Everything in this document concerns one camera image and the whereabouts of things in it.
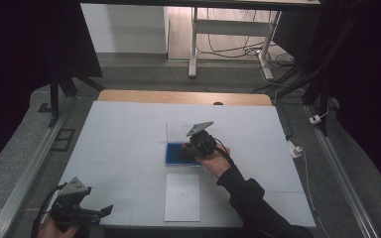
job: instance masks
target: white table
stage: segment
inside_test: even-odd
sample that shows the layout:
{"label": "white table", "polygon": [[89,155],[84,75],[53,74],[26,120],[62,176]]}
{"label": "white table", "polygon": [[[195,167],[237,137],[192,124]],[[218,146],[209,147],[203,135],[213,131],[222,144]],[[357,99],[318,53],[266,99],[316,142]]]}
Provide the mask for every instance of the white table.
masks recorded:
{"label": "white table", "polygon": [[[94,102],[61,182],[92,186],[81,206],[107,226],[241,227],[229,195],[204,168],[165,166],[166,123],[214,121],[207,131],[230,147],[244,176],[292,224],[315,226],[275,107]],[[165,222],[167,174],[199,175],[200,222]]]}

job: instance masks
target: robotic hand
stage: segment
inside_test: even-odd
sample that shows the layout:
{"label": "robotic hand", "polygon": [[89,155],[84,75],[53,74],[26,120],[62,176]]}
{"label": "robotic hand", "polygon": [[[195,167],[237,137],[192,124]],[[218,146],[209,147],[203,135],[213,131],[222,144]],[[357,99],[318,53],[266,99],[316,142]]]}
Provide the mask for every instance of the robotic hand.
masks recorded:
{"label": "robotic hand", "polygon": [[38,216],[34,220],[32,238],[37,237],[41,217],[46,213],[44,210],[57,190],[60,190],[60,192],[52,204],[50,216],[62,232],[66,232],[71,226],[78,226],[84,229],[88,229],[90,226],[98,226],[100,219],[109,215],[112,211],[113,205],[104,207],[99,211],[82,209],[79,204],[91,193],[91,187],[85,186],[78,178],[73,178],[68,183],[56,186],[48,194],[40,208]]}
{"label": "robotic hand", "polygon": [[187,136],[190,136],[190,141],[188,143],[182,144],[182,152],[191,157],[206,158],[212,155],[214,151],[219,152],[227,162],[233,166],[234,162],[230,158],[227,152],[217,147],[216,141],[221,143],[219,140],[213,138],[204,129],[214,124],[212,121],[203,122],[193,125]]}

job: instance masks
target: person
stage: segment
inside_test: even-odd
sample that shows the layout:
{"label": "person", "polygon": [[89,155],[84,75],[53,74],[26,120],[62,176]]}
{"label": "person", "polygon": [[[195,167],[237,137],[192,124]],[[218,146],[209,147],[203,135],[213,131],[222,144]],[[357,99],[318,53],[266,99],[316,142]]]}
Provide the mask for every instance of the person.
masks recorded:
{"label": "person", "polygon": [[38,238],[72,238],[78,231],[78,226],[71,226],[66,232],[61,232],[51,216],[47,216],[37,234]]}
{"label": "person", "polygon": [[[230,154],[228,148],[222,150]],[[196,158],[217,178],[217,185],[229,193],[229,202],[243,220],[248,237],[312,238],[312,233],[303,226],[291,225],[264,199],[265,190],[251,178],[245,180],[235,165],[230,165],[219,152],[207,158]]]}

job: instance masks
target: white card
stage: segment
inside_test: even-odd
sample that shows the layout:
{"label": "white card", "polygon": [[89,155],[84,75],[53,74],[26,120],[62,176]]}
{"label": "white card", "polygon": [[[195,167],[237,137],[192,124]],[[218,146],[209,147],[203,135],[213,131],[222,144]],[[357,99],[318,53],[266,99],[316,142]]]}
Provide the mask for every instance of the white card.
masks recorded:
{"label": "white card", "polygon": [[199,221],[199,175],[167,175],[165,221]]}

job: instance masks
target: white wall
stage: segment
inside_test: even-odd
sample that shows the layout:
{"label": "white wall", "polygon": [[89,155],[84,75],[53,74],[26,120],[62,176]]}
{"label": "white wall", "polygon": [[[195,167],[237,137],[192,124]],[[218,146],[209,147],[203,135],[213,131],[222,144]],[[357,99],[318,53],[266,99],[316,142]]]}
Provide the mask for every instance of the white wall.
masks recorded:
{"label": "white wall", "polygon": [[167,7],[81,4],[81,8],[97,53],[168,50]]}

